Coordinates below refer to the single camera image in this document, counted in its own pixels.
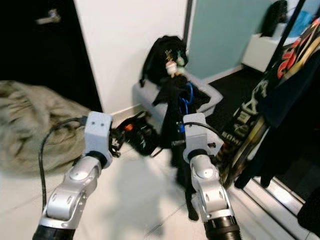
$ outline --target hanging clothing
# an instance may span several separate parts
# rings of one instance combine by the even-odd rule
[[[311,193],[298,213],[301,227],[313,232],[320,238],[320,187]]]
[[[310,138],[320,118],[320,51],[301,71],[274,89],[258,105],[271,126],[257,154],[235,182],[244,188],[249,180],[261,176],[261,185],[284,174],[303,150],[304,139]]]
[[[252,91],[251,99],[244,102],[227,123],[222,135],[229,139],[218,153],[217,159],[224,164],[224,187],[228,188],[247,165],[247,156],[260,141],[266,127],[260,127],[264,118],[258,111],[258,103],[284,82],[284,76],[293,75],[302,68],[309,56],[317,49],[320,40],[320,19],[316,19],[304,33],[284,50],[281,59],[266,73]]]

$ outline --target black bag on shelf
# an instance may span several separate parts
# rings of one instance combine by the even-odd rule
[[[288,2],[278,0],[273,3],[265,15],[261,37],[272,37],[279,23],[287,22]]]
[[[160,80],[164,77],[168,77],[166,63],[167,54],[170,53],[173,61],[176,61],[178,57],[184,59],[184,65],[188,63],[188,57],[186,54],[187,45],[177,36],[163,36],[158,38],[153,44],[142,68],[142,76],[140,79],[140,86],[145,85],[145,79],[150,80],[152,83],[160,85]]]

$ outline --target black backpack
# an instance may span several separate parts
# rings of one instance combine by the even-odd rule
[[[158,38],[153,44],[142,68],[142,76],[140,79],[140,86],[145,85],[145,79],[150,80],[154,84],[161,85],[160,80],[168,77],[166,63],[167,54],[170,52],[170,56],[173,61],[176,61],[178,57],[184,59],[184,65],[188,63],[186,54],[187,45],[177,36],[163,36]]]
[[[273,3],[264,18],[261,37],[272,37],[279,23],[287,22],[288,2],[278,0]]]
[[[149,156],[159,145],[159,135],[147,122],[150,115],[141,111],[137,115],[124,120],[117,128],[111,130],[112,146],[119,151],[124,142],[130,144],[138,153]]]

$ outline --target black door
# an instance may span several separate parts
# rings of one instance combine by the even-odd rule
[[[37,23],[50,10],[60,21]],[[102,111],[73,0],[12,0],[1,12],[0,80],[47,86]]]

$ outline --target black cable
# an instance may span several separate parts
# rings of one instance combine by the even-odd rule
[[[150,155],[151,158],[155,158],[162,152],[163,148],[161,148],[159,151],[157,151],[154,155]]]
[[[209,126],[207,124],[203,124],[203,123],[200,123],[200,122],[193,122],[193,121],[190,121],[190,122],[185,122],[183,125],[196,125],[196,126],[200,126],[200,127],[203,127],[203,128],[206,128],[206,129],[209,129],[211,132],[215,133],[218,135],[219,138],[221,138],[224,142],[226,142],[226,138],[223,137],[220,132],[218,132],[218,130],[214,129],[212,126]]]
[[[40,145],[39,152],[38,152],[38,162],[39,162],[41,187],[42,187],[42,211],[45,209],[45,206],[47,204],[47,189],[46,189],[45,170],[44,170],[44,163],[43,163],[43,154],[44,154],[44,148],[45,148],[46,142],[54,131],[64,127],[66,124],[70,122],[78,122],[80,123],[80,126],[83,126],[86,124],[86,121],[87,121],[87,116],[74,117],[74,118],[64,120],[60,122],[58,125],[52,127],[49,130],[49,132],[46,134],[44,139],[42,140],[42,143]]]

